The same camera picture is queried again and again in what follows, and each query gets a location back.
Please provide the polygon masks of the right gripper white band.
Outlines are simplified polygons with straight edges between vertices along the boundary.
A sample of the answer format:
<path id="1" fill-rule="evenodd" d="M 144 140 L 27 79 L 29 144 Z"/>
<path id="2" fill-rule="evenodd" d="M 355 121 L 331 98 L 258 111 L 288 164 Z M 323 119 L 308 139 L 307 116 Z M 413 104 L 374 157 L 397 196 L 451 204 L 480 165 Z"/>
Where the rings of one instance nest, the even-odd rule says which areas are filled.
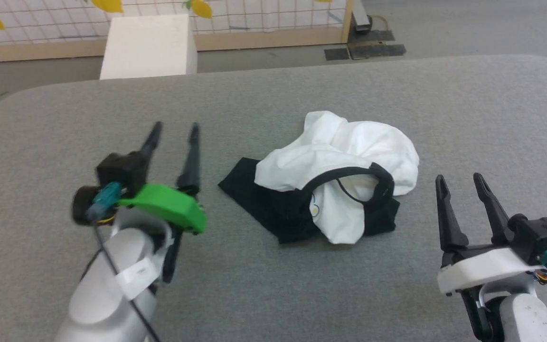
<path id="1" fill-rule="evenodd" d="M 491 242 L 496 246 L 512 240 L 509 217 L 483 175 L 473 181 L 484 204 Z M 443 175 L 435 179 L 439 244 L 443 252 L 464 249 L 469 244 L 450 203 L 449 186 Z M 544 266 L 530 266 L 508 247 L 493 249 L 441 268 L 441 294 L 460 294 L 472 333 L 480 342 L 547 341 L 547 306 L 536 294 L 538 272 Z"/>

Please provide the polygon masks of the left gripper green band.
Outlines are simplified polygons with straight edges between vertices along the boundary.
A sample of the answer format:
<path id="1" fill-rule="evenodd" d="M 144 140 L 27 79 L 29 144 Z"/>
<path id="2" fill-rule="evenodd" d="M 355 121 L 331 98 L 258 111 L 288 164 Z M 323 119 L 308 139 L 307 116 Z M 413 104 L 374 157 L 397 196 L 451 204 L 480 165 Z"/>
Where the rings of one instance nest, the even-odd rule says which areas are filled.
<path id="1" fill-rule="evenodd" d="M 157 149 L 163 123 L 157 121 L 141 149 L 137 152 L 133 198 L 118 201 L 118 227 L 137 228 L 154 239 L 151 257 L 160 282 L 170 284 L 175 273 L 182 236 L 206 230 L 207 215 L 194 196 L 200 192 L 200 125 L 193 123 L 189 132 L 189 151 L 176 188 L 160 184 L 144 184 L 153 152 Z"/>

